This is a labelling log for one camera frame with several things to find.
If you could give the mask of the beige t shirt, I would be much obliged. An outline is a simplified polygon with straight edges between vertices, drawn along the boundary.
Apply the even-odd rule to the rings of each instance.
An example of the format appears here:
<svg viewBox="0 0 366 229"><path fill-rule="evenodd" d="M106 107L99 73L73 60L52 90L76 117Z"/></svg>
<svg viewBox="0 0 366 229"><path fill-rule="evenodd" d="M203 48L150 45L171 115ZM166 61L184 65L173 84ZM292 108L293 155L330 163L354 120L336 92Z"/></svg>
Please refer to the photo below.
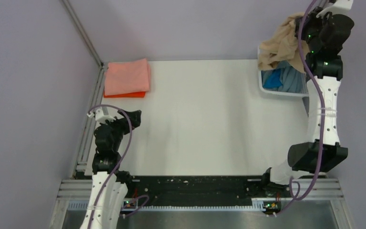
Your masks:
<svg viewBox="0 0 366 229"><path fill-rule="evenodd" d="M304 65L298 48L295 32L295 20L302 18L304 12L288 16L275 30L272 37L259 45L258 69L262 71L278 68L282 61L288 62L293 68L305 73Z"/></svg>

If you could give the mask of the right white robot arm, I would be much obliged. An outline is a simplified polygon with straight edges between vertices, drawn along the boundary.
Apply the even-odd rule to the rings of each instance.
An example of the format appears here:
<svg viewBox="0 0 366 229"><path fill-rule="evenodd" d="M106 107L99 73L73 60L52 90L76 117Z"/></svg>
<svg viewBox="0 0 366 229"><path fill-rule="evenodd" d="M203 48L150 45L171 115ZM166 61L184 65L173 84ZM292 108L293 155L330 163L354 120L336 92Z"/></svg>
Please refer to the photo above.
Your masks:
<svg viewBox="0 0 366 229"><path fill-rule="evenodd" d="M343 162L348 149L337 133L337 98L343 79L340 51L354 21L341 13L315 8L305 20L295 21L295 36L308 45L304 58L309 98L306 141L290 146L287 159L270 167L262 176L261 192L274 196L296 179L326 173Z"/></svg>

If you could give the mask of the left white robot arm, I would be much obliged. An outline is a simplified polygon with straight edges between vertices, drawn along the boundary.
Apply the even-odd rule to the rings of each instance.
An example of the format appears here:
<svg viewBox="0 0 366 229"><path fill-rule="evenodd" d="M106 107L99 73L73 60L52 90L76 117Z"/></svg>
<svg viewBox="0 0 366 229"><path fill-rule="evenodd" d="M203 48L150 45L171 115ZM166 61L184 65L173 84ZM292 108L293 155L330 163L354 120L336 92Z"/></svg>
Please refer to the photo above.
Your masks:
<svg viewBox="0 0 366 229"><path fill-rule="evenodd" d="M133 193L132 176L119 171L125 153L119 147L125 135L141 124L140 110L118 111L112 117L107 109L97 109L92 117L99 123L94 130L95 154L92 162L92 189L82 229L114 229L117 227L125 197Z"/></svg>

